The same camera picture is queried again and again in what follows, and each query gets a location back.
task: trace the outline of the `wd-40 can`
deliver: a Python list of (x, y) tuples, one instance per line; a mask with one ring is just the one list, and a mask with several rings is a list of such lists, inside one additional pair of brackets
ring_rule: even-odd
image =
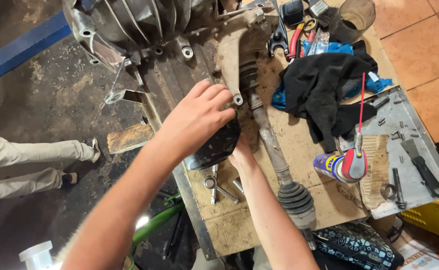
[(312, 165), (317, 172), (327, 175), (343, 183), (352, 184), (358, 182), (359, 180), (357, 179), (348, 179), (343, 176), (341, 172), (341, 169), (343, 167), (343, 161), (344, 156), (319, 154), (314, 158)]

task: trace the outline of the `leg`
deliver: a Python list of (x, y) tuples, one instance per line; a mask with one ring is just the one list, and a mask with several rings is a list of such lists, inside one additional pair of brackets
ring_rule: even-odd
[(99, 157), (93, 147), (79, 141), (17, 144), (0, 139), (4, 140), (0, 141), (0, 167), (30, 162), (55, 162), (61, 159), (96, 161)]
[(48, 168), (44, 171), (0, 180), (0, 199), (60, 188), (64, 172)]
[(266, 252), (261, 245), (254, 248), (252, 260), (254, 261), (252, 270), (273, 270), (270, 260), (268, 260)]
[(196, 260), (191, 270), (225, 270), (224, 262), (221, 258), (207, 261), (201, 249), (196, 250)]

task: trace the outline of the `pliers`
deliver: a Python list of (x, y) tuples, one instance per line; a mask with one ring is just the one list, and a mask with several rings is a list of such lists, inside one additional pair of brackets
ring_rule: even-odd
[(289, 53), (286, 55), (286, 60), (290, 63), (295, 59), (299, 57), (303, 57), (305, 52), (303, 48), (301, 50), (298, 50), (301, 47), (301, 32), (310, 32), (308, 34), (308, 41), (313, 41), (316, 35), (316, 28), (318, 27), (318, 20), (317, 19), (311, 19), (307, 22), (300, 23), (296, 27), (296, 30), (293, 33), (293, 37), (291, 38), (291, 41), (289, 43)]

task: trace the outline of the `concrete floor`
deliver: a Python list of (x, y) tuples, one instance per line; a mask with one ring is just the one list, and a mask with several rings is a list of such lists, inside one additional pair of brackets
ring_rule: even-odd
[[(0, 14), (4, 16), (1, 20), (8, 22), (0, 23), (0, 48), (61, 8), (60, 1), (0, 2)], [(108, 152), (108, 133), (138, 124), (142, 116), (140, 107), (133, 103), (104, 104), (113, 78), (114, 74), (106, 68), (89, 64), (72, 36), (0, 77), (0, 137), (17, 143), (87, 141), (96, 137), (104, 153), (97, 164), (65, 160), (0, 168), (0, 180), (48, 167), (80, 176), (79, 183), (71, 189), (0, 200), (0, 269), (26, 269), (18, 254), (47, 240), (52, 241), (51, 253), (55, 255), (137, 154), (138, 150), (117, 155)], [(163, 190), (176, 193), (172, 177)], [(164, 208), (162, 200), (155, 199), (148, 213), (154, 215)], [(174, 223), (175, 218), (141, 245), (136, 258), (141, 268), (192, 267), (193, 248), (197, 249), (198, 244), (191, 224), (182, 238), (176, 262), (161, 258)]]

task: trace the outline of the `metal sheet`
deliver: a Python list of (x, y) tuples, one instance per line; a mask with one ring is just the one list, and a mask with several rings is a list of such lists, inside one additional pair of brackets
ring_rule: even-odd
[[(389, 183), (394, 184), (392, 168), (397, 168), (403, 189), (403, 198), (408, 202), (406, 209), (436, 201), (438, 198), (433, 197), (426, 186), (422, 184), (423, 180), (420, 173), (411, 162), (408, 153), (406, 153), (400, 145), (402, 140), (391, 140), (392, 137), (396, 136), (392, 136), (391, 133), (398, 130), (404, 135), (406, 140), (412, 138), (418, 147), (420, 155), (424, 158), (431, 172), (439, 181), (439, 155), (435, 145), (428, 136), (425, 127), (416, 114), (411, 102), (408, 100), (406, 93), (400, 86), (373, 95), (365, 99), (365, 102), (375, 100), (371, 104), (376, 105), (386, 97), (389, 97), (391, 100), (378, 109), (378, 115), (363, 123), (361, 133), (363, 135), (387, 134), (390, 137), (386, 145), (390, 163), (390, 170), (388, 172)], [(383, 117), (385, 118), (385, 123), (378, 126), (378, 121)], [(403, 128), (400, 127), (400, 121), (403, 121)], [(419, 137), (411, 137), (411, 134), (419, 135)], [(340, 145), (344, 151), (353, 147), (353, 141), (342, 141)], [(403, 157), (403, 163), (400, 161), (400, 156)], [(371, 210), (373, 218), (379, 219), (403, 211), (397, 207), (395, 201), (396, 200), (387, 200), (379, 205), (378, 208)]]

